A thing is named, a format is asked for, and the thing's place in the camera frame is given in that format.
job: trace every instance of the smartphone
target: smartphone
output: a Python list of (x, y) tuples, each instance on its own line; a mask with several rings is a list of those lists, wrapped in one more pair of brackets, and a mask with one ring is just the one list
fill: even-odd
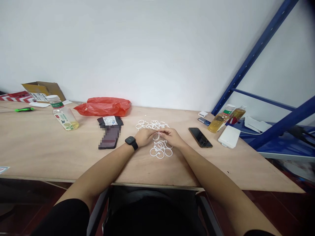
[(102, 138), (98, 149), (114, 149), (116, 148), (119, 138), (121, 126), (106, 126), (105, 135)]
[(188, 128), (188, 129), (201, 148), (213, 147), (212, 144), (208, 141), (208, 139), (203, 135), (203, 133), (201, 133), (200, 129), (198, 128)]

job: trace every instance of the screwdriver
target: screwdriver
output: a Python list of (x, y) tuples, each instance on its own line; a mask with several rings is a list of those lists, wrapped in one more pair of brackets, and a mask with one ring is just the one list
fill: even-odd
[[(14, 111), (14, 112), (20, 112), (20, 111), (34, 111), (34, 108), (15, 109), (15, 110), (13, 110), (13, 111)], [(13, 111), (0, 111), (0, 113), (13, 112)]]

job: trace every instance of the hand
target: hand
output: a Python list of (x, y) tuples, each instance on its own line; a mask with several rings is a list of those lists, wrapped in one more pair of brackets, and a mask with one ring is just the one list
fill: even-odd
[(162, 128), (158, 129), (157, 132), (160, 132), (159, 135), (162, 138), (165, 138), (170, 145), (174, 147), (180, 147), (183, 145), (187, 145), (185, 141), (179, 136), (175, 129), (171, 128)]
[(135, 140), (138, 144), (138, 147), (143, 147), (147, 145), (152, 139), (153, 136), (157, 133), (156, 130), (143, 128), (138, 131), (135, 135)]

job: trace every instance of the red plastic bag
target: red plastic bag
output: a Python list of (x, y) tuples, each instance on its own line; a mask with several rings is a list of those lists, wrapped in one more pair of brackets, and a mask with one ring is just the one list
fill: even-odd
[(130, 108), (130, 101), (123, 98), (96, 97), (89, 98), (87, 103), (76, 106), (84, 116), (124, 116)]

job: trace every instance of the chair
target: chair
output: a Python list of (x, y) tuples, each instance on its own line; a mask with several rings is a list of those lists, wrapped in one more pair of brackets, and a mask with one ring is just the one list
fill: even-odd
[[(87, 236), (95, 236), (98, 225), (101, 220), (101, 216), (104, 212), (104, 208), (107, 200), (110, 200), (110, 195), (112, 192), (112, 187), (107, 188), (104, 192), (102, 192), (96, 202), (96, 205), (92, 211), (90, 216), (90, 221), (87, 228)], [(209, 232), (209, 235), (215, 236), (223, 236), (221, 228), (216, 221), (213, 211), (211, 210), (207, 200), (203, 196), (196, 196), (196, 202), (198, 207), (201, 209), (202, 216), (204, 218), (206, 228)]]

